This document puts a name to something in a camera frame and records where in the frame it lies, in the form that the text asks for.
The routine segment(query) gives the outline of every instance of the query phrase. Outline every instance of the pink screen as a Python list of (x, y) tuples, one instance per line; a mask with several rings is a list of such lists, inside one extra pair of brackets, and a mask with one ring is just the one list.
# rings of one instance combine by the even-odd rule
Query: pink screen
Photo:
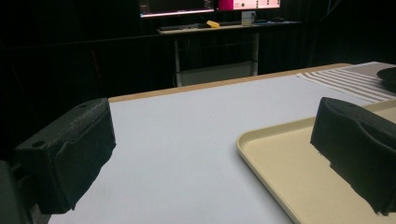
[(280, 7), (280, 0), (219, 0), (219, 10), (243, 10)]

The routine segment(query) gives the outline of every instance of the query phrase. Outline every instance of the desk leg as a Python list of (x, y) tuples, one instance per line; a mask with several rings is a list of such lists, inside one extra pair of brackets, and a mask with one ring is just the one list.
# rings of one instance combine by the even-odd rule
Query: desk leg
[(251, 65), (250, 65), (250, 75), (252, 77), (257, 76), (259, 69), (259, 40), (260, 40), (260, 35), (254, 34), (252, 41), (252, 55), (251, 55)]
[(177, 86), (181, 87), (181, 74), (180, 74), (180, 60), (178, 58), (178, 43), (177, 40), (174, 42), (175, 45), (175, 63), (176, 63), (176, 81), (177, 81)]

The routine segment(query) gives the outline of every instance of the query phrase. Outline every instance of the white tabletop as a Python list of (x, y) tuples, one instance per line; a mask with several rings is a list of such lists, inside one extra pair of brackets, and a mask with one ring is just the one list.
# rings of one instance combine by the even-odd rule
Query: white tabletop
[(315, 116), (323, 96), (368, 104), (297, 76), (111, 103), (110, 161), (76, 210), (49, 223), (291, 223), (235, 142)]

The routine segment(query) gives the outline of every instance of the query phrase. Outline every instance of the table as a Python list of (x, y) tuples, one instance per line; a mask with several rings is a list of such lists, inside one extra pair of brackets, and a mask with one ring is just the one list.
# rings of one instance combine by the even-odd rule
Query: table
[(348, 64), (114, 97), (110, 161), (62, 223), (292, 223), (236, 148), (246, 131), (313, 117), (322, 96), (361, 98), (297, 76)]

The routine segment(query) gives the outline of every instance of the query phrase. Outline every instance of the yellow object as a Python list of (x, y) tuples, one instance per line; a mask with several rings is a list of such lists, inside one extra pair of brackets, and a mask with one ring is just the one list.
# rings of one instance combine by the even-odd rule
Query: yellow object
[(210, 25), (211, 28), (219, 28), (220, 24), (215, 21), (207, 21), (206, 24)]

